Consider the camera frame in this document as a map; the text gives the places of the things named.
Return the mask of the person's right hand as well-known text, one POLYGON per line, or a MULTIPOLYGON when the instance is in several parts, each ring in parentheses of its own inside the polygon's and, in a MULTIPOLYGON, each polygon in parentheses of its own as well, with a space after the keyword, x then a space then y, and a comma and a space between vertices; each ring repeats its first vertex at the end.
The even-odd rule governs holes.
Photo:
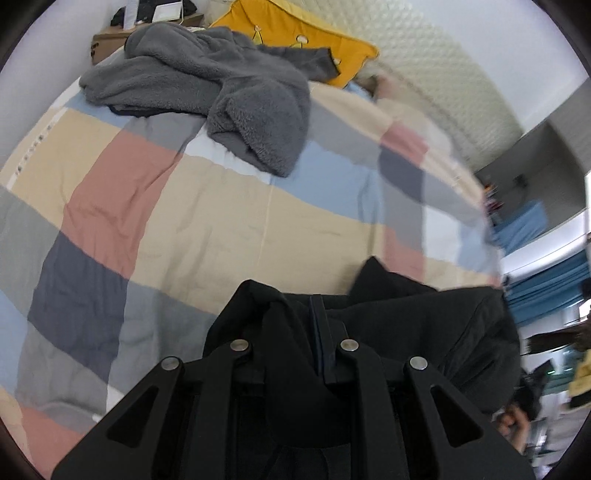
POLYGON ((496 419, 498 432, 520 453, 524 454, 531 424, 528 416, 517 405, 505 408, 496 419))

